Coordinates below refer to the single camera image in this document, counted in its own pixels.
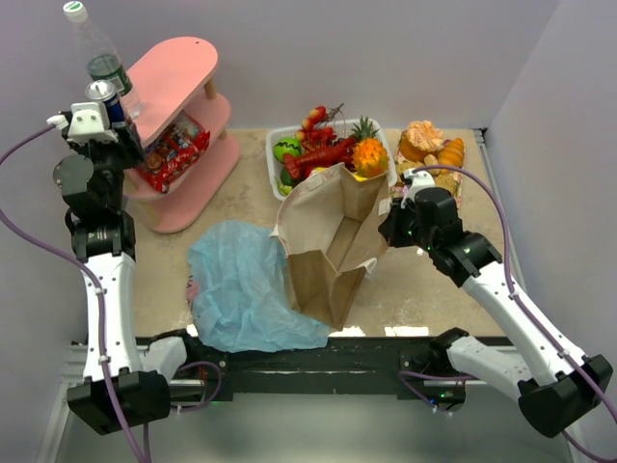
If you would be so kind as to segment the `white plastic basket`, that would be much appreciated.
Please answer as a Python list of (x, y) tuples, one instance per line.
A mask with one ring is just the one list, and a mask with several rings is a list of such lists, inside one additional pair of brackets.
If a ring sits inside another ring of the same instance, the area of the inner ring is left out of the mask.
[[(398, 174), (395, 170), (395, 155), (392, 153), (389, 142), (387, 140), (384, 129), (380, 126), (380, 124), (374, 121), (372, 118), (369, 119), (373, 128), (377, 131), (376, 138), (381, 141), (384, 145), (387, 154), (389, 155), (389, 170), (388, 170), (388, 180), (389, 187), (393, 188), (398, 180)], [(359, 123), (359, 119), (349, 119), (349, 120), (336, 120), (334, 122), (328, 123), (328, 126), (331, 126), (337, 135), (348, 136), (351, 133), (354, 123)], [(271, 129), (266, 134), (265, 139), (265, 155), (266, 155), (266, 164), (268, 169), (268, 178), (271, 184), (272, 192), (274, 197), (283, 201), (286, 198), (286, 195), (282, 194), (279, 191), (279, 185), (281, 182), (281, 172), (284, 168), (283, 164), (277, 159), (274, 153), (274, 145), (283, 138), (291, 138), (296, 135), (296, 132), (301, 128), (299, 124), (289, 125), (279, 128)]]

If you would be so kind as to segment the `black base frame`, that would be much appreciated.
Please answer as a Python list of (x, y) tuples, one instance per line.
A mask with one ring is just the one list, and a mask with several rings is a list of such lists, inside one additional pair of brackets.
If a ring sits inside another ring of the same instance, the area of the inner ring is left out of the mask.
[(218, 401), (231, 401), (240, 394), (394, 395), (414, 399), (398, 373), (416, 371), (444, 380), (410, 377), (406, 383), (431, 403), (455, 411), (474, 384), (454, 379), (458, 373), (430, 352), (431, 337), (332, 337), (326, 346), (316, 349), (227, 353), (203, 345), (185, 330), (173, 330), (150, 339), (139, 338), (138, 345), (146, 347), (172, 335), (179, 335), (187, 344), (189, 363), (207, 361), (221, 371), (222, 386), (215, 396)]

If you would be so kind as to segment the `green toy watermelon ball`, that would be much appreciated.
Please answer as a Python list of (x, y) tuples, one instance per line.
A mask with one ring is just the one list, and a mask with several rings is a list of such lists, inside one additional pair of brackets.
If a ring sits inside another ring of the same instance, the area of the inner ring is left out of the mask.
[(284, 156), (289, 154), (293, 157), (299, 157), (303, 153), (303, 148), (300, 142), (293, 137), (283, 137), (273, 146), (273, 154), (277, 161), (281, 164), (284, 161)]

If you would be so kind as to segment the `blue silver energy drink can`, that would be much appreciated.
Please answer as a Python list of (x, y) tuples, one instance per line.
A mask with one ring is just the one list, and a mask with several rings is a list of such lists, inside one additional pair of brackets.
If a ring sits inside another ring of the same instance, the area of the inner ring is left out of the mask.
[(111, 81), (95, 80), (87, 86), (85, 94), (91, 101), (99, 102), (104, 105), (111, 123), (123, 123), (127, 121), (120, 94)]

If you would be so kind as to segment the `clear water bottle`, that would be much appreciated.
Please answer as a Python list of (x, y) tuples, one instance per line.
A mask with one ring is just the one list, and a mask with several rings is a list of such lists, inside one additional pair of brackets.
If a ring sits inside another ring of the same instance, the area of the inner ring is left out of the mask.
[(110, 37), (91, 19), (82, 1), (68, 1), (63, 13), (71, 23), (74, 42), (93, 81), (114, 84), (128, 116), (136, 120), (143, 104)]

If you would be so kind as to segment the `red cherry sprig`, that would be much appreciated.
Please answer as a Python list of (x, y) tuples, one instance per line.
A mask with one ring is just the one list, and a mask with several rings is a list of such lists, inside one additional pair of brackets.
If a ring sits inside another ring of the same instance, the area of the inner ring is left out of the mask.
[(341, 113), (343, 103), (328, 108), (323, 105), (314, 107), (301, 122), (295, 138), (304, 150), (316, 150), (329, 146), (336, 138), (332, 123)]

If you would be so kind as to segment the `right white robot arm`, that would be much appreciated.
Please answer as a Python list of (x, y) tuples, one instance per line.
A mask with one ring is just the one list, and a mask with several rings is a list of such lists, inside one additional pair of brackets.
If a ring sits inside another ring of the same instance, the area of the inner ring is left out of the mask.
[(613, 375), (610, 362), (588, 356), (567, 340), (506, 277), (499, 251), (484, 235), (464, 230), (447, 190), (429, 187), (394, 200), (379, 232), (391, 247), (426, 252), (439, 272), (491, 316), (522, 357), (514, 361), (451, 329), (435, 340), (451, 368), (515, 400), (529, 424), (549, 438), (600, 404)]

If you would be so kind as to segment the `red toy lobster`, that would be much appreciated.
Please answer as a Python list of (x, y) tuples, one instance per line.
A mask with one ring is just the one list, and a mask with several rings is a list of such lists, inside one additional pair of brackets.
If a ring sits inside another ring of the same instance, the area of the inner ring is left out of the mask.
[(298, 157), (286, 153), (282, 157), (283, 165), (291, 178), (294, 180), (304, 179), (309, 175), (309, 171), (314, 168), (331, 167), (341, 162), (349, 162), (351, 159), (350, 150), (356, 144), (357, 141), (353, 137), (349, 137), (337, 145), (312, 150)]

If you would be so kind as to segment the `floral serving tray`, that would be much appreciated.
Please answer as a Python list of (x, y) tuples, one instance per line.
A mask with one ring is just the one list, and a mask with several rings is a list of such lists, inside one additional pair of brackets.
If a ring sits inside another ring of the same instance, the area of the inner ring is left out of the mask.
[[(451, 140), (454, 140), (451, 138), (444, 138), (444, 145), (448, 144)], [(399, 152), (398, 150), (398, 146), (397, 146), (397, 153), (395, 155), (395, 166), (398, 162), (403, 162), (407, 159), (405, 159)], [(462, 182), (463, 182), (463, 175), (457, 172), (453, 172), (453, 171), (449, 171), (446, 169), (440, 169), (441, 170), (441, 174), (452, 174), (454, 175), (454, 177), (456, 178), (457, 182), (458, 182), (458, 189), (457, 189), (457, 195), (454, 197), (455, 201), (457, 204), (461, 203), (461, 196), (462, 196)], [(402, 189), (404, 187), (404, 182), (400, 182), (399, 180), (397, 180), (396, 182), (396, 188), (398, 190), (399, 193), (402, 192)]]

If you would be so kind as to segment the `brown jute grocery bag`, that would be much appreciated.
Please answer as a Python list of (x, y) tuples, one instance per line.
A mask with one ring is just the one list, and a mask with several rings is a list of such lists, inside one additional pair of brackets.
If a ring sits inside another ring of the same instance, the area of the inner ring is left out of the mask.
[(360, 179), (337, 164), (316, 169), (282, 202), (273, 235), (286, 262), (291, 309), (341, 330), (364, 277), (388, 244), (386, 174)]

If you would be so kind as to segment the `toy croissant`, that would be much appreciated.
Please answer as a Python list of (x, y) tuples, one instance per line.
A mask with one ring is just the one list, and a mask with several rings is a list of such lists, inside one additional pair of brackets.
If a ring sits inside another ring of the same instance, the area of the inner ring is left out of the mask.
[(465, 143), (461, 138), (451, 140), (438, 154), (441, 165), (462, 168), (465, 159)]

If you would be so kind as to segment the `small toy bun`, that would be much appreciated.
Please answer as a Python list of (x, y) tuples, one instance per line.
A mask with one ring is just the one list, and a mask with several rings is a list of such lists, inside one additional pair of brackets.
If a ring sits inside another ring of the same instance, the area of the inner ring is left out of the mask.
[(435, 154), (427, 154), (423, 159), (423, 163), (428, 167), (428, 173), (431, 176), (437, 177), (441, 173), (441, 170), (437, 168), (439, 159)]

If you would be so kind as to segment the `blue plastic bag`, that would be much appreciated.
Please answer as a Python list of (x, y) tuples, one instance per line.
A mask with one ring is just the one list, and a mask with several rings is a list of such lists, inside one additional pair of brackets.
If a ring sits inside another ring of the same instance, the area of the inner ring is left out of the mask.
[(226, 220), (189, 248), (191, 312), (202, 344), (227, 353), (315, 349), (328, 325), (293, 311), (285, 291), (286, 260), (263, 227)]

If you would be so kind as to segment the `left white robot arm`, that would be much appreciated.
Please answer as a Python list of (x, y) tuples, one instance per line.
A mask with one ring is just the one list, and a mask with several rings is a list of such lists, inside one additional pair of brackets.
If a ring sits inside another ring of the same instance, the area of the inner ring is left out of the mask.
[(74, 151), (53, 178), (68, 206), (65, 221), (88, 303), (83, 382), (67, 392), (69, 409), (99, 435), (169, 416), (171, 382), (188, 359), (185, 331), (164, 334), (146, 351), (133, 329), (135, 227), (123, 205), (125, 169), (142, 158), (127, 123), (65, 115), (51, 119)]

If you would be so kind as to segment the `pink three-tier shelf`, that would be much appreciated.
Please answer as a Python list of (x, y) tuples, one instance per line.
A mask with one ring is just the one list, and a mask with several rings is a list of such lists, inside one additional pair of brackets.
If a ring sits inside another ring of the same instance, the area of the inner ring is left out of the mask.
[(143, 103), (136, 124), (146, 159), (127, 171), (124, 193), (155, 232), (192, 225), (239, 160), (227, 133), (230, 104), (213, 81), (217, 66), (210, 42), (179, 37), (156, 44), (128, 72)]

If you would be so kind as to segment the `red snack packet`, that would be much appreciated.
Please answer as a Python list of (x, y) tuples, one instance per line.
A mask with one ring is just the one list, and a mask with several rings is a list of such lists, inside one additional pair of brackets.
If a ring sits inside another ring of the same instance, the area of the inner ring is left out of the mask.
[(136, 168), (154, 190), (166, 194), (173, 182), (192, 167), (210, 144), (210, 131), (181, 112), (145, 149), (145, 161)]

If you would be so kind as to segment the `orange toy pineapple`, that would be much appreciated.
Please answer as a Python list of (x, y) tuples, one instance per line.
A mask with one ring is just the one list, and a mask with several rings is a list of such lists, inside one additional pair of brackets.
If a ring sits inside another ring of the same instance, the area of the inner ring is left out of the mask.
[(352, 162), (360, 177), (372, 178), (384, 174), (389, 167), (389, 155), (384, 144), (377, 138), (378, 130), (369, 117), (361, 116), (353, 125), (351, 137)]

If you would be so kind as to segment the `yellow toy bananas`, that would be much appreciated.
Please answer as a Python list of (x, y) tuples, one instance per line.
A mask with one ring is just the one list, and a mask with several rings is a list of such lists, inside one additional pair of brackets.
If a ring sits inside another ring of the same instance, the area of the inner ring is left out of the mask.
[[(329, 168), (324, 168), (324, 167), (316, 167), (314, 169), (311, 170), (310, 174), (308, 175), (309, 177), (313, 176), (313, 175), (317, 175), (321, 172), (326, 171)], [(369, 177), (363, 177), (361, 175), (359, 175), (357, 172), (351, 172), (351, 174), (353, 175), (353, 177), (357, 180), (357, 181), (367, 181), (370, 178)]]

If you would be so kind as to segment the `toy bread slice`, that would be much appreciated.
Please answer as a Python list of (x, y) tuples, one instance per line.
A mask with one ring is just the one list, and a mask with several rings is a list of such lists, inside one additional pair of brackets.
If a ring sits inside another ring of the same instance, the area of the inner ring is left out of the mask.
[(453, 197), (457, 195), (458, 182), (452, 174), (440, 174), (434, 177), (435, 185), (448, 191)]
[(395, 170), (397, 173), (397, 177), (398, 180), (400, 182), (404, 181), (404, 173), (408, 170), (412, 170), (412, 169), (416, 169), (419, 167), (423, 167), (424, 164), (422, 162), (415, 162), (415, 161), (409, 161), (409, 160), (405, 160), (403, 162), (398, 162), (395, 166)]

